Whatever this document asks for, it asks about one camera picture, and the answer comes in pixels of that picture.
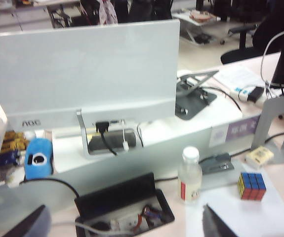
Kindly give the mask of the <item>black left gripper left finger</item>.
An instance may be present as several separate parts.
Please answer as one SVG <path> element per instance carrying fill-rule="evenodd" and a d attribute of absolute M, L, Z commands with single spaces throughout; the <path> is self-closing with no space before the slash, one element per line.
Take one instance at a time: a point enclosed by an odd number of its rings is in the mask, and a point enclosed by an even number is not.
<path fill-rule="evenodd" d="M 50 210 L 43 204 L 4 234 L 3 237 L 46 237 L 50 229 Z"/>

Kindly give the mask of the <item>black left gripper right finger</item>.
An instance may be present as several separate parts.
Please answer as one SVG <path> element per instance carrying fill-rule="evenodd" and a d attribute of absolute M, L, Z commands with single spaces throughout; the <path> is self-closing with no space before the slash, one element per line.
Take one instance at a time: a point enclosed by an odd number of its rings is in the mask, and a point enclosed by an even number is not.
<path fill-rule="evenodd" d="M 237 237 L 208 204 L 203 206 L 202 224 L 205 237 Z"/>

